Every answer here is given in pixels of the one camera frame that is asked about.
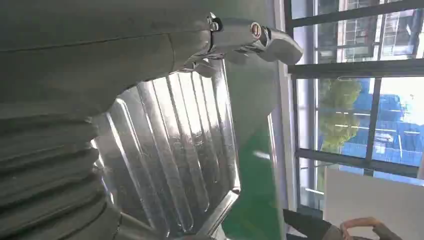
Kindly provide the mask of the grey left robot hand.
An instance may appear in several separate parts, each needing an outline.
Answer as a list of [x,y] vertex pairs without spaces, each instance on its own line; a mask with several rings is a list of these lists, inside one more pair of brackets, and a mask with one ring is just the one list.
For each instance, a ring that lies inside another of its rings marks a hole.
[[281,30],[216,17],[200,0],[3,0],[0,117],[95,116],[139,82],[210,77],[207,59],[248,54],[294,65],[303,50]]

